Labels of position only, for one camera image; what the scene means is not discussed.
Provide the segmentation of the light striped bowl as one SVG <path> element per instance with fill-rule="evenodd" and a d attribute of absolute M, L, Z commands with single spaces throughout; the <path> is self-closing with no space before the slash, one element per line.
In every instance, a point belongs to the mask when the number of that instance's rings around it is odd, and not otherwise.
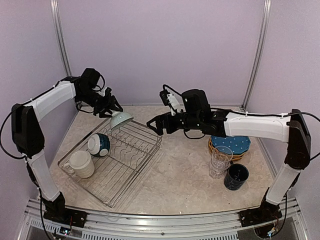
<path fill-rule="evenodd" d="M 114 131 L 114 130 L 126 125 L 127 123 L 129 123 L 133 119 L 134 119 L 134 117 L 127 112 L 124 112 L 124 111 L 113 112 L 111 115 L 111 120 L 109 122 L 110 130 Z"/>

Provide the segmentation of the dark teal striped bowl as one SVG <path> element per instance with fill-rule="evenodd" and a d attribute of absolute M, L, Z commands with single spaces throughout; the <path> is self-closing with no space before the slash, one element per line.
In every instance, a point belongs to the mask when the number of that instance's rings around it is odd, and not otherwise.
<path fill-rule="evenodd" d="M 111 148 L 110 139 L 102 133 L 93 134 L 87 142 L 88 152 L 95 157 L 105 157 Z"/>

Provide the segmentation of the clear glass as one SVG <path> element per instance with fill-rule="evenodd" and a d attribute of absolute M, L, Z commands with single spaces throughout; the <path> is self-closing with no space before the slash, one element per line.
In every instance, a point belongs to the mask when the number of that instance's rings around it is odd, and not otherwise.
<path fill-rule="evenodd" d="M 229 161 L 211 161 L 209 165 L 209 176 L 218 179 L 227 171 L 230 166 Z"/>
<path fill-rule="evenodd" d="M 217 170 L 226 170 L 233 159 L 233 152 L 227 146 L 217 146 L 213 148 L 210 164 Z"/>

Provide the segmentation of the yellow dotted plate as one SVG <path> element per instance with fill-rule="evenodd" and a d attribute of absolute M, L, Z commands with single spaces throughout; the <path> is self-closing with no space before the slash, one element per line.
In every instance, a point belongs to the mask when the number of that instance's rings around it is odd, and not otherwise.
<path fill-rule="evenodd" d="M 209 150 L 209 152 L 210 152 L 211 154 L 213 153 L 214 148 L 215 148 L 215 147 L 214 147 L 213 144 L 212 144 L 212 140 L 209 139 L 209 140 L 208 140 L 208 150 Z M 244 153 L 242 153 L 242 154 L 239 154 L 239 155 L 233 155 L 232 160 L 233 160 L 233 161 L 239 161 L 239 160 L 241 160 L 246 154 L 247 154 L 247 151 L 244 152 Z"/>
<path fill-rule="evenodd" d="M 213 153 L 213 150 L 214 150 L 214 146 L 212 144 L 212 140 L 211 138 L 208 140 L 208 151 L 210 154 Z M 242 158 L 246 153 L 248 152 L 248 150 L 244 151 L 243 153 L 240 153 L 240 154 L 234 154 L 233 155 L 233 158 Z"/>

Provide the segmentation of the dark blue mug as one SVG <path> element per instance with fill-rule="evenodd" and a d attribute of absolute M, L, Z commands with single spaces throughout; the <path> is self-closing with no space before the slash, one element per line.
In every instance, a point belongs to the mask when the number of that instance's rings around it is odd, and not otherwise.
<path fill-rule="evenodd" d="M 242 164 L 231 161 L 223 179 L 223 184 L 227 189 L 236 191 L 242 187 L 248 178 L 248 169 Z"/>

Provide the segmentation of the blue dotted plate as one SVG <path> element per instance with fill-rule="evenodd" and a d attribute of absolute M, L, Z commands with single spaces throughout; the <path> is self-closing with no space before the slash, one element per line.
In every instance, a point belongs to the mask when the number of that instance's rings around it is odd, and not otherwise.
<path fill-rule="evenodd" d="M 234 155 L 246 153 L 251 146 L 251 140 L 248 136 L 218 137 L 212 135 L 210 138 L 214 148 L 227 147 L 233 152 Z"/>

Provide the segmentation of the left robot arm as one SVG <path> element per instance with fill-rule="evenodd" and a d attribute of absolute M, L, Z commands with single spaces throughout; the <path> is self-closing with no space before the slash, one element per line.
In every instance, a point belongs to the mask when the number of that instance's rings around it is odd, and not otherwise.
<path fill-rule="evenodd" d="M 45 157 L 45 137 L 40 121 L 63 103 L 74 100 L 92 107 L 93 115 L 111 118 L 123 108 L 110 87 L 97 90 L 102 75 L 93 68 L 86 68 L 81 76 L 67 76 L 38 96 L 25 103 L 16 103 L 6 117 L 11 120 L 12 141 L 21 156 L 9 154 L 15 160 L 24 160 L 31 181 L 39 190 L 46 213 L 63 223 L 70 218 L 65 198 L 50 174 Z"/>

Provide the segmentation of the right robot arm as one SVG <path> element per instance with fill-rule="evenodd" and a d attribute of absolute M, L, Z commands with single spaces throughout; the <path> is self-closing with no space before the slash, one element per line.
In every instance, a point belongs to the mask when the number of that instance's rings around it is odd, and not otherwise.
<path fill-rule="evenodd" d="M 199 130 L 215 137 L 248 136 L 287 144 L 284 162 L 274 182 L 265 192 L 259 207 L 240 211 L 242 227 L 258 225 L 282 217 L 280 203 L 295 185 L 301 172 L 310 164 L 311 134 L 304 116 L 306 112 L 292 109 L 290 113 L 248 113 L 230 109 L 211 108 L 206 93 L 200 89 L 180 94 L 184 109 L 176 97 L 163 89 L 159 93 L 170 111 L 157 115 L 146 125 L 157 135 Z"/>

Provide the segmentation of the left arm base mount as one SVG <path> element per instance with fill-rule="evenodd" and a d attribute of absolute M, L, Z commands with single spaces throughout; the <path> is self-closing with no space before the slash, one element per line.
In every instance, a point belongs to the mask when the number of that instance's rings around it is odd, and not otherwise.
<path fill-rule="evenodd" d="M 71 208 L 66 208 L 62 214 L 49 210 L 46 210 L 43 214 L 46 220 L 78 228 L 84 228 L 87 216 L 87 212 Z"/>

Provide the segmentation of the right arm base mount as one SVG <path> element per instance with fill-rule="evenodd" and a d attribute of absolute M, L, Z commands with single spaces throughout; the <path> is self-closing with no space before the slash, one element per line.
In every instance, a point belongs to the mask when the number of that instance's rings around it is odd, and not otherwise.
<path fill-rule="evenodd" d="M 249 227 L 259 225 L 280 219 L 283 215 L 280 209 L 271 211 L 269 209 L 249 208 L 238 213 L 242 227 Z"/>

